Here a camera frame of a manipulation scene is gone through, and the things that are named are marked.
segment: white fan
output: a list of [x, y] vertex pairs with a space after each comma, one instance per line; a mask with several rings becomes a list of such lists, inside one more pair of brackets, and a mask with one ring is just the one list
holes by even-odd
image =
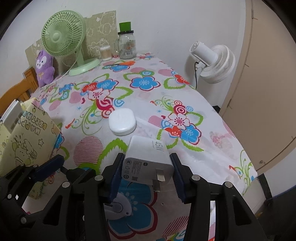
[[235, 65], [235, 56], [225, 45], [216, 45], [210, 49], [204, 43], [196, 41], [190, 52], [198, 59], [195, 63], [196, 86], [200, 76], [209, 84], [221, 82]]

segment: green fan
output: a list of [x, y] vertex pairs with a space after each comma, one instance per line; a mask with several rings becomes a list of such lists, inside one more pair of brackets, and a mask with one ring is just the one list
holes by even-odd
[[69, 75], [78, 75], [93, 69], [101, 63], [100, 59], [84, 60], [81, 44], [85, 37], [85, 21], [74, 11], [60, 11], [52, 15], [41, 32], [45, 50], [54, 57], [75, 53], [77, 66], [69, 70]]

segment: stuffed animal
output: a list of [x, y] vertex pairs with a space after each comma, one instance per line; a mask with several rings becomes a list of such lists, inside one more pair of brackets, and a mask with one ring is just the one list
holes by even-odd
[[50, 84], [54, 80], [53, 57], [45, 50], [41, 50], [37, 56], [36, 74], [39, 87]]

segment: wooden chair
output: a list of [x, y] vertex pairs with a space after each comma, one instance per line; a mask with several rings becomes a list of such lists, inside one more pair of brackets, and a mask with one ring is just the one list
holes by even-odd
[[31, 90], [32, 93], [38, 88], [37, 76], [34, 68], [29, 68], [25, 71], [25, 79], [20, 83], [11, 87], [5, 94], [0, 98], [0, 116], [3, 115], [5, 110], [11, 104], [14, 99], [19, 99], [21, 101], [26, 101], [30, 99], [28, 91]]

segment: black jar lid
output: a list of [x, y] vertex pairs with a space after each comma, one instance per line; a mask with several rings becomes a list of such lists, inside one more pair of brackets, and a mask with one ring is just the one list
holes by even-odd
[[125, 34], [133, 34], [133, 30], [125, 31], [125, 32], [118, 32], [118, 35], [125, 35]]

